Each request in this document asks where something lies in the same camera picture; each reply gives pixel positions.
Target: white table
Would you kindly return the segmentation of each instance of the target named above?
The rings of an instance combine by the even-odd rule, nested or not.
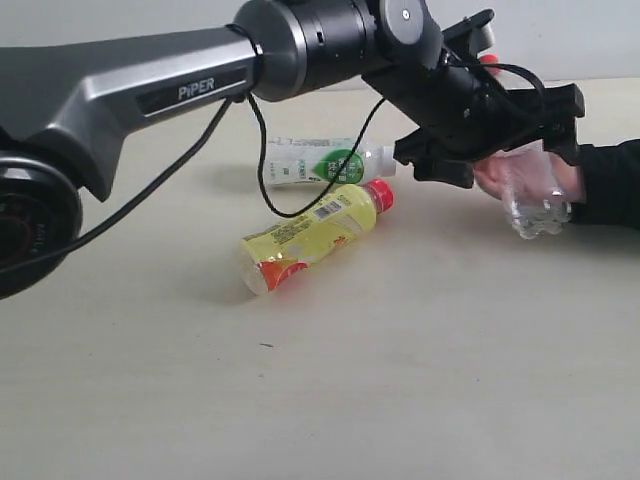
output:
[[[640,81],[582,87],[581,141],[640,135]],[[375,101],[319,93],[265,115],[272,135],[351,135]],[[132,137],[87,228],[215,108]],[[370,138],[411,129],[386,107]],[[256,299],[231,253],[275,220],[257,153],[236,106],[136,213],[0,304],[0,478],[638,478],[637,233],[526,242],[499,202],[403,168],[374,232]],[[275,198],[294,208],[313,193]]]

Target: background wall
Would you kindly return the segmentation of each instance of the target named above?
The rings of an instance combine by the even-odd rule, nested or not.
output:
[[[0,45],[206,28],[230,21],[243,1],[8,0]],[[495,52],[546,80],[640,76],[638,0],[430,0],[429,6],[443,28],[493,8]]]

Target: black sleeve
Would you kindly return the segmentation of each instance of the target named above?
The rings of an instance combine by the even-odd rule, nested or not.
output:
[[[640,230],[640,139],[617,146],[582,145],[578,156],[586,204],[573,205],[573,223]]]

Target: black wire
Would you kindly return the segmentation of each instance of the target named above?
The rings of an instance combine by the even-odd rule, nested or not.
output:
[[[510,102],[502,102],[503,106],[508,108],[519,116],[526,116],[529,119],[537,120],[539,117],[543,116],[546,111],[546,93],[547,88],[544,86],[544,83],[540,78],[533,73],[531,70],[527,70],[524,67],[519,65],[512,65],[510,63],[460,63],[454,62],[451,64],[452,67],[458,68],[469,68],[469,69],[478,69],[478,68],[496,68],[498,70],[503,70],[505,72],[513,73],[514,75],[522,78],[527,81],[538,93],[538,97],[540,97],[540,109],[538,112],[532,114],[531,112],[524,112],[519,109],[515,105]]]
[[[189,148],[178,160],[176,160],[173,164],[171,164],[164,172],[162,172],[153,182],[151,182],[144,190],[142,190],[138,195],[133,197],[128,203],[126,203],[120,210],[114,213],[107,220],[102,222],[100,225],[95,227],[90,232],[86,233],[82,237],[78,238],[74,242],[70,243],[66,247],[60,248],[58,250],[54,250],[52,252],[39,255],[37,257],[31,258],[29,260],[25,260],[23,262],[16,263],[6,268],[0,269],[0,275],[5,275],[7,273],[15,272],[16,270],[20,270],[22,268],[29,267],[31,265],[35,265],[40,262],[44,262],[46,260],[52,260],[54,258],[62,257],[64,255],[68,255],[69,253],[75,252],[82,247],[85,247],[87,244],[94,241],[100,235],[105,233],[107,230],[114,227],[121,220],[123,220],[127,215],[129,215],[133,210],[135,210],[142,202],[144,202],[152,193],[154,193],[158,188],[160,188],[169,178],[171,178],[178,170],[184,167],[189,160],[191,160],[201,149],[206,145],[206,143],[211,138],[211,135],[218,127],[218,124],[224,117],[225,113],[229,110],[229,107],[234,103],[233,99],[227,99],[224,101],[222,106],[218,109],[217,113],[209,122],[209,125],[204,130],[200,138]]]
[[[342,165],[340,165],[340,168],[338,169],[336,174],[333,176],[329,184],[325,187],[325,189],[306,207],[301,208],[297,212],[286,213],[276,208],[276,206],[271,201],[271,198],[269,198],[269,193],[267,192],[267,187],[265,186],[265,183],[264,183],[264,167],[265,167],[265,162],[267,158],[267,124],[264,120],[264,116],[262,115],[262,112],[260,111],[260,107],[258,106],[255,98],[253,98],[253,96],[249,94],[247,96],[247,99],[249,100],[249,104],[251,105],[251,108],[255,113],[256,120],[258,121],[258,125],[260,127],[260,160],[258,162],[258,186],[260,187],[260,193],[262,194],[262,198],[264,198],[264,201],[269,207],[269,209],[273,213],[275,213],[276,215],[282,218],[295,218],[299,215],[307,213],[309,210],[315,207],[327,193],[329,193],[331,188],[333,188],[333,186],[337,183],[344,169],[347,168],[349,161],[353,158],[356,151],[358,150],[358,147],[360,146],[360,143],[362,143],[362,139],[364,138],[364,135],[367,133],[367,129],[369,128],[369,124],[373,120],[373,117],[386,101],[383,98],[378,103],[376,103],[376,105],[373,107],[367,119],[365,120],[364,124],[362,125],[362,128],[360,129],[360,133],[358,134],[358,138],[356,139],[356,142],[354,143],[353,148],[351,149],[351,152],[349,152],[349,155],[347,155],[347,157],[343,160]]]

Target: plastic bottle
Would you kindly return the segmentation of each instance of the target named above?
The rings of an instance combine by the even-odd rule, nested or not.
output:
[[[337,188],[307,213],[244,238],[238,251],[242,278],[256,295],[275,290],[373,229],[393,201],[393,191],[380,179]]]
[[[497,155],[504,159],[502,202],[511,226],[527,240],[544,232],[561,233],[571,219],[571,204],[565,201],[542,142]]]
[[[328,183],[351,153],[355,141],[274,138],[267,148],[265,184]],[[364,185],[374,178],[395,174],[393,147],[376,147],[363,140],[337,183]]]

